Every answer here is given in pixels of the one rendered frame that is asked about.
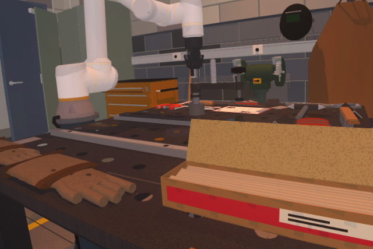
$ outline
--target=drawer handle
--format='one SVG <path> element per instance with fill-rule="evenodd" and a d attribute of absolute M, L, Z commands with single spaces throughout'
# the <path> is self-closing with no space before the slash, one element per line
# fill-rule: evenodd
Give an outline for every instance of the drawer handle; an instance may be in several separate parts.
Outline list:
<path fill-rule="evenodd" d="M 162 93 L 162 92 L 168 92 L 169 90 L 178 90 L 178 87 L 171 87 L 169 89 L 163 89 L 163 90 L 157 90 L 157 92 Z"/>

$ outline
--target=table leg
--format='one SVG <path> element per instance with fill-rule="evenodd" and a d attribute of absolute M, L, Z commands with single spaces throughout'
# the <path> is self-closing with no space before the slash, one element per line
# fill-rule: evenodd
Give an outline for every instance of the table leg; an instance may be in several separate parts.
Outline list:
<path fill-rule="evenodd" d="M 33 249 L 23 205 L 0 193 L 0 249 Z"/>

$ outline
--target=door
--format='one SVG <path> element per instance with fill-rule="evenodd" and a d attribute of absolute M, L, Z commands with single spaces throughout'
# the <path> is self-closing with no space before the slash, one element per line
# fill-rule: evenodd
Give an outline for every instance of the door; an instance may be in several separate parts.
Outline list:
<path fill-rule="evenodd" d="M 12 140 L 48 132 L 35 4 L 0 0 L 0 61 Z"/>

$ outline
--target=cardboard box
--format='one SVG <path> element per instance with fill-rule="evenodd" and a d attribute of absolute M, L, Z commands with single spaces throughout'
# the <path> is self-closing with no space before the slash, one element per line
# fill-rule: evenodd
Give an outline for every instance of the cardboard box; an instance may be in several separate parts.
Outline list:
<path fill-rule="evenodd" d="M 186 161 L 161 177 L 163 205 L 332 248 L 368 249 L 372 139 L 372 129 L 194 119 Z M 260 190 L 171 178 L 190 166 L 252 176 Z M 270 189 L 275 180 L 286 190 Z M 310 194 L 323 188 L 330 191 Z"/>

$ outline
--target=welding rod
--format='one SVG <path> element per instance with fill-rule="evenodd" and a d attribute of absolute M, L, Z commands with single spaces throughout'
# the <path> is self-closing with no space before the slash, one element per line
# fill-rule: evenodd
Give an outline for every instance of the welding rod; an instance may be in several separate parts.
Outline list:
<path fill-rule="evenodd" d="M 305 115 L 305 113 L 307 112 L 307 110 L 308 110 L 308 106 L 307 106 L 307 105 L 303 106 L 303 108 L 302 108 L 301 111 L 298 113 L 298 115 L 296 115 L 295 119 L 296 119 L 296 120 L 302 119 L 303 116 Z"/>

